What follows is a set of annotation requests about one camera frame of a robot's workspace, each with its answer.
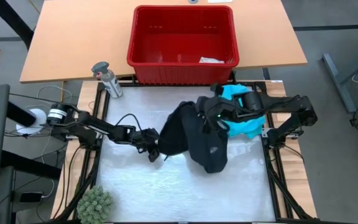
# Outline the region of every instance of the green succulent plant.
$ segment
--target green succulent plant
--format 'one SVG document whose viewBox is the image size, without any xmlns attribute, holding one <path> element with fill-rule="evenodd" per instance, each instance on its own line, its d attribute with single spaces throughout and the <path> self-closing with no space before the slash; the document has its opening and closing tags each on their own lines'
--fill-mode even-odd
<svg viewBox="0 0 358 224">
<path fill-rule="evenodd" d="M 78 202 L 78 218 L 82 224 L 102 224 L 106 221 L 112 207 L 112 198 L 103 192 L 101 186 L 87 191 Z"/>
</svg>

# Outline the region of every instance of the blue cloth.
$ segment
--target blue cloth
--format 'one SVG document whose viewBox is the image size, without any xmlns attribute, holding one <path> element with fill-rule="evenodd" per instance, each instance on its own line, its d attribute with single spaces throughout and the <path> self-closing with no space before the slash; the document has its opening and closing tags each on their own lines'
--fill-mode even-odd
<svg viewBox="0 0 358 224">
<path fill-rule="evenodd" d="M 248 91 L 249 91 L 248 88 L 241 84 L 224 85 L 223 94 L 221 95 L 221 97 L 227 100 L 232 100 L 231 96 L 233 94 L 246 93 Z M 231 121 L 224 121 L 224 122 L 230 127 L 230 130 L 227 133 L 229 137 L 234 137 L 242 133 L 245 134 L 249 139 L 252 139 L 256 135 L 262 134 L 262 126 L 265 123 L 265 116 L 242 123 L 235 123 Z"/>
</svg>

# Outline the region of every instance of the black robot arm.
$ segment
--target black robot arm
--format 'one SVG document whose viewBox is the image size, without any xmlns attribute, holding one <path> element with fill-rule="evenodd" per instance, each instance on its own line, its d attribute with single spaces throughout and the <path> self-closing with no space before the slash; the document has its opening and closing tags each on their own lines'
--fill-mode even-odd
<svg viewBox="0 0 358 224">
<path fill-rule="evenodd" d="M 211 90 L 215 96 L 201 96 L 196 103 L 196 110 L 204 118 L 203 132 L 211 128 L 228 129 L 223 122 L 240 123 L 264 116 L 266 113 L 291 113 L 291 117 L 280 127 L 270 129 L 267 133 L 269 145 L 280 142 L 285 136 L 301 126 L 312 126 L 317 122 L 317 116 L 307 96 L 272 97 L 256 91 L 232 95 L 232 100 L 219 97 L 223 87 L 213 85 Z"/>
<path fill-rule="evenodd" d="M 61 133 L 73 134 L 78 137 L 80 145 L 87 149 L 96 149 L 98 133 L 105 134 L 116 144 L 128 144 L 136 147 L 139 153 L 148 152 L 150 162 L 158 158 L 158 132 L 152 129 L 136 131 L 135 126 L 112 125 L 81 111 L 73 105 L 52 105 L 47 118 L 47 125 L 61 129 Z"/>
</svg>

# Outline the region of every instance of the black cloth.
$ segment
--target black cloth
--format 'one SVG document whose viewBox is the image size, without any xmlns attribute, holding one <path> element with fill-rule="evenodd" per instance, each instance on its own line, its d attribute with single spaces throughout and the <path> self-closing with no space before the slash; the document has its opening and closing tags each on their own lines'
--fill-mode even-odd
<svg viewBox="0 0 358 224">
<path fill-rule="evenodd" d="M 209 173 L 221 172 L 227 163 L 227 132 L 223 129 L 201 131 L 203 118 L 197 115 L 194 102 L 181 102 L 167 119 L 158 147 L 168 156 L 189 150 L 191 158 Z"/>
</svg>

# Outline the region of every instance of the spray bottle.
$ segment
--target spray bottle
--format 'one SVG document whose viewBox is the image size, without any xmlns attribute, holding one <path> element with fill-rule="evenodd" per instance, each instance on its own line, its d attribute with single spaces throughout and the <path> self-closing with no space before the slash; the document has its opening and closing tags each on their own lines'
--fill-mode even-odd
<svg viewBox="0 0 358 224">
<path fill-rule="evenodd" d="M 122 96 L 122 89 L 116 79 L 116 76 L 110 69 L 108 69 L 108 67 L 109 64 L 107 62 L 97 63 L 92 68 L 93 76 L 100 78 L 111 97 L 119 98 Z"/>
</svg>

